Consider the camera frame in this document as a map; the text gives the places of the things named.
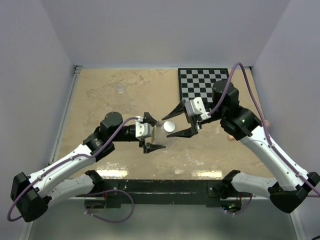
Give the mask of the clear square plastic bottle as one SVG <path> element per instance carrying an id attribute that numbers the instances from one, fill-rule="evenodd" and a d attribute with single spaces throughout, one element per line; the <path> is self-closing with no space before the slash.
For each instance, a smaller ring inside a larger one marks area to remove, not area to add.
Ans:
<path id="1" fill-rule="evenodd" d="M 165 121 L 158 121 L 157 124 L 152 129 L 151 143 L 154 145 L 163 145 L 169 147 L 173 143 L 172 138 L 167 138 L 167 135 L 172 133 L 167 133 L 163 130 L 163 124 Z"/>

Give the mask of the white bottle cap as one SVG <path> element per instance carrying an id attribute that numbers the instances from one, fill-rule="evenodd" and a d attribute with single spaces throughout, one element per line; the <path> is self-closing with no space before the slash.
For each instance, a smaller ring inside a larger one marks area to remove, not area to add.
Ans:
<path id="1" fill-rule="evenodd" d="M 165 121 L 162 128 L 167 133 L 173 133 L 176 130 L 176 124 L 172 121 Z"/>

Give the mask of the clear round plastic bottle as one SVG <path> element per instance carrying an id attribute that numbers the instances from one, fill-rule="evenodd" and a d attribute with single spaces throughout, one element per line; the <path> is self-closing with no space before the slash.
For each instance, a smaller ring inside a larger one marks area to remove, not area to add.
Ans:
<path id="1" fill-rule="evenodd" d="M 116 86 L 116 91 L 119 93 L 119 94 L 123 94 L 125 92 L 125 86 L 123 84 L 118 84 Z"/>

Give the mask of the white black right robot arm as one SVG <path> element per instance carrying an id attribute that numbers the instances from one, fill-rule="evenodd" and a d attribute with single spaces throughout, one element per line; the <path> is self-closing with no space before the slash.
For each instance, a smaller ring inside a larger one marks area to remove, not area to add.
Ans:
<path id="1" fill-rule="evenodd" d="M 296 164 L 275 142 L 267 137 L 263 122 L 249 109 L 240 106 L 239 90 L 226 80 L 212 86 L 212 103 L 201 97 L 181 102 L 164 117 L 171 119 L 185 114 L 190 128 L 169 134 L 169 137 L 191 138 L 203 124 L 220 121 L 220 126 L 235 140 L 251 150 L 273 174 L 265 178 L 232 170 L 223 179 L 221 198 L 237 193 L 261 196 L 284 213 L 292 213 L 320 182 L 316 172 L 307 172 Z"/>

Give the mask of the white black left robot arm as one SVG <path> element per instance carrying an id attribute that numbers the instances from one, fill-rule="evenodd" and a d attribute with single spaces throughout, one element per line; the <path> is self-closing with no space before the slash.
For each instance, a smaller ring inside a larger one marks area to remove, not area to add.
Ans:
<path id="1" fill-rule="evenodd" d="M 112 153 L 114 142 L 138 142 L 145 154 L 161 149 L 160 145 L 146 142 L 157 122 L 148 112 L 126 120 L 119 112 L 107 113 L 94 132 L 71 153 L 41 170 L 29 175 L 20 172 L 13 178 L 10 193 L 13 204 L 7 220 L 23 219 L 29 223 L 63 200 L 78 195 L 99 196 L 104 181 L 95 170 L 75 179 L 69 177 Z"/>

